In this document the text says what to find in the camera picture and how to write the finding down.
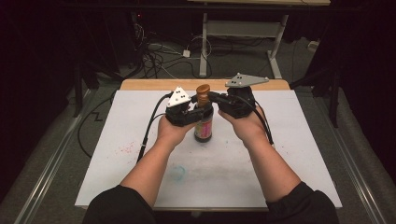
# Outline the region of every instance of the bottle label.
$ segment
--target bottle label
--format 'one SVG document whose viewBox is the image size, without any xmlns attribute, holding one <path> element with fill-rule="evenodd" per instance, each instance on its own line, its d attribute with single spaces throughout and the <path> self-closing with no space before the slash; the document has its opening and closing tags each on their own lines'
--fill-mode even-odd
<svg viewBox="0 0 396 224">
<path fill-rule="evenodd" d="M 195 126 L 195 136 L 198 138 L 208 138 L 212 134 L 212 119 L 204 122 L 200 121 Z"/>
</svg>

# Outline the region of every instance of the person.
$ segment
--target person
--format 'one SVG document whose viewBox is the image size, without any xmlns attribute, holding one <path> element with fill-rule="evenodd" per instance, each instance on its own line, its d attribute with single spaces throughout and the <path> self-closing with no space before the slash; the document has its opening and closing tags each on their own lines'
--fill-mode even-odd
<svg viewBox="0 0 396 224">
<path fill-rule="evenodd" d="M 233 125 L 248 151 L 268 205 L 268 223 L 339 222 L 332 201 L 309 188 L 270 145 L 256 114 L 241 119 L 220 110 L 219 114 Z M 156 223 L 152 207 L 167 161 L 194 125 L 177 127 L 162 116 L 152 148 L 118 186 L 92 200 L 83 223 Z"/>
</svg>

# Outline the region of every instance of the forearm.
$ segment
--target forearm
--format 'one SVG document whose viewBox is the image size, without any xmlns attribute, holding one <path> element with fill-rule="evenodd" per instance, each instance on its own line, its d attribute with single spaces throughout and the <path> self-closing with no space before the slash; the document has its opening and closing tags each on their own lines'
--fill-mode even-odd
<svg viewBox="0 0 396 224">
<path fill-rule="evenodd" d="M 265 138 L 245 143 L 254 171 L 267 202 L 277 202 L 288 195 L 300 182 L 300 177 Z"/>
<path fill-rule="evenodd" d="M 135 189 L 153 207 L 172 150 L 173 147 L 156 142 L 120 184 Z"/>
</svg>

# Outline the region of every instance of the dark background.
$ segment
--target dark background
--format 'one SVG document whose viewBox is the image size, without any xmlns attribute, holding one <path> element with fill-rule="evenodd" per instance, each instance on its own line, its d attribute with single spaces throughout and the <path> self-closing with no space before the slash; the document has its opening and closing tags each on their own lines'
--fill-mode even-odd
<svg viewBox="0 0 396 224">
<path fill-rule="evenodd" d="M 312 9 L 304 15 L 290 15 L 284 39 L 293 41 L 302 36 L 321 39 L 306 76 L 313 76 L 329 64 L 337 72 L 355 117 L 395 182 L 396 18 L 390 4 L 390 0 L 333 0 L 331 8 L 361 8 L 361 13 L 319 15 Z M 200 13 L 141 13 L 145 28 L 176 37 L 181 42 L 188 42 L 202 29 Z M 126 12 L 93 11 L 85 12 L 82 18 L 79 12 L 63 10 L 58 2 L 50 0 L 0 3 L 0 200 L 11 188 L 40 137 L 67 106 L 66 94 L 73 87 L 76 64 L 92 62 L 97 67 L 119 72 L 119 65 L 134 62 L 130 16 Z M 216 16 L 239 20 L 279 17 L 229 13 Z M 82 67 L 82 76 L 90 88 L 95 88 L 95 71 Z M 313 78 L 305 85 L 327 87 L 331 83 L 326 75 Z"/>
</svg>

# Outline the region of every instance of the person's left hand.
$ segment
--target person's left hand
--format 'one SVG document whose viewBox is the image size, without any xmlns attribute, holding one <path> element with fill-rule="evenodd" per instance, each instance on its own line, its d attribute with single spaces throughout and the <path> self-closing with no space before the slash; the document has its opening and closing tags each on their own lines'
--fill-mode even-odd
<svg viewBox="0 0 396 224">
<path fill-rule="evenodd" d="M 183 141 L 186 133 L 193 128 L 195 124 L 196 123 L 192 123 L 184 127 L 177 127 L 169 122 L 165 116 L 162 116 L 158 124 L 156 143 L 166 144 L 173 149 Z"/>
</svg>

